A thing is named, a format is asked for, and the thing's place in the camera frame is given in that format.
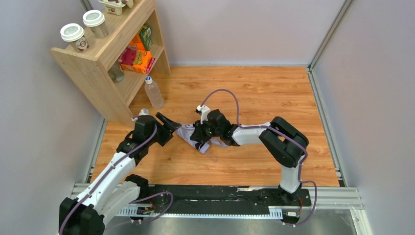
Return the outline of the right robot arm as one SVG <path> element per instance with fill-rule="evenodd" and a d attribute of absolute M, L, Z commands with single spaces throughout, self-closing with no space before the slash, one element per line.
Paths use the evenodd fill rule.
<path fill-rule="evenodd" d="M 230 123 L 218 109 L 201 114 L 190 140 L 202 147 L 219 139 L 226 146 L 262 144 L 281 165 L 279 188 L 293 194 L 301 187 L 301 165 L 308 156 L 308 138 L 282 117 L 260 125 Z"/>

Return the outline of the lavender folding umbrella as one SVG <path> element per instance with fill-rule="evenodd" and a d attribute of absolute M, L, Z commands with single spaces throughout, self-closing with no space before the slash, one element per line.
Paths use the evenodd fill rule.
<path fill-rule="evenodd" d="M 192 140 L 191 136 L 196 134 L 196 128 L 192 124 L 182 125 L 178 130 L 176 130 L 176 133 L 199 153 L 209 156 L 214 163 L 218 162 L 218 158 L 214 154 L 208 153 L 210 146 L 217 145 L 220 147 L 227 147 L 224 142 L 217 138 L 208 137 L 206 141 Z"/>

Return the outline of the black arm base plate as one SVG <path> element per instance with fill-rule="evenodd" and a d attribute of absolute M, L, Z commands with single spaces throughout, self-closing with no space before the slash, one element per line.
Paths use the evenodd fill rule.
<path fill-rule="evenodd" d="M 154 185 L 144 186 L 139 198 L 168 191 L 168 195 L 147 200 L 156 212 L 172 214 L 265 215 L 270 206 L 309 207 L 309 191 L 301 189 L 296 199 L 282 199 L 279 188 L 232 186 Z"/>

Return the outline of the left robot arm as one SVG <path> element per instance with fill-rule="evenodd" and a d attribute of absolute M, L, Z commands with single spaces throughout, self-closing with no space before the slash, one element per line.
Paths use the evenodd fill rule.
<path fill-rule="evenodd" d="M 142 109 L 132 117 L 134 129 L 119 144 L 98 177 L 74 199 L 65 198 L 59 208 L 60 235 L 101 235 L 108 223 L 128 204 L 139 201 L 141 178 L 129 173 L 154 143 L 164 146 L 181 124 L 161 113 Z"/>

